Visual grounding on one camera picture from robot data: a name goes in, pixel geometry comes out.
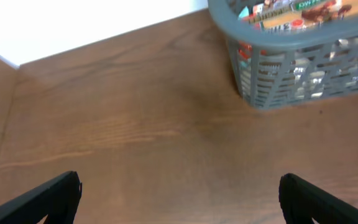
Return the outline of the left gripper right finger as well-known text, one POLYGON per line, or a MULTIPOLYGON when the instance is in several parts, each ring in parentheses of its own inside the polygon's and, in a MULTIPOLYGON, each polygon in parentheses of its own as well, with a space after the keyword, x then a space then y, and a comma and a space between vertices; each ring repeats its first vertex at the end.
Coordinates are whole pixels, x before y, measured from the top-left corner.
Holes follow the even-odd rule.
POLYGON ((280 179, 279 202, 287 224, 358 223, 358 209, 295 174, 280 179))

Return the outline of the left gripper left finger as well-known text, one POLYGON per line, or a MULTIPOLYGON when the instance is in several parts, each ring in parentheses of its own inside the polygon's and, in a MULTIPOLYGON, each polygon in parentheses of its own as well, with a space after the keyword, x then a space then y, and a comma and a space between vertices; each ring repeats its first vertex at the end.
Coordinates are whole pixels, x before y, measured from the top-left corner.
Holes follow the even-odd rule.
POLYGON ((77 172, 64 172, 0 205, 0 223, 73 223, 81 194, 77 172))

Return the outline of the red spaghetti packet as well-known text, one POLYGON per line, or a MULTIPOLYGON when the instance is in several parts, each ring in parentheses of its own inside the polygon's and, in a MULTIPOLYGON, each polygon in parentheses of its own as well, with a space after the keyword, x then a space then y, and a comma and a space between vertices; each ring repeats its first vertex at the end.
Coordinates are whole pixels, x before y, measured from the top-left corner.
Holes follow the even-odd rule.
POLYGON ((268 34, 299 33, 343 20, 351 9, 340 0, 265 0, 249 9, 250 16, 243 22, 268 34))

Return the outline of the teal white small packet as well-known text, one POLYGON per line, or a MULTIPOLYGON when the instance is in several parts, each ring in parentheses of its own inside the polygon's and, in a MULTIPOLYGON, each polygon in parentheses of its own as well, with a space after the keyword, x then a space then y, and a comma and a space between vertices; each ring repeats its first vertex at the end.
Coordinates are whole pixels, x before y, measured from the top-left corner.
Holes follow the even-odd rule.
POLYGON ((246 6, 239 13, 238 19, 240 21, 243 21, 243 20, 247 19, 249 16, 250 16, 250 11, 249 11, 249 8, 246 6))

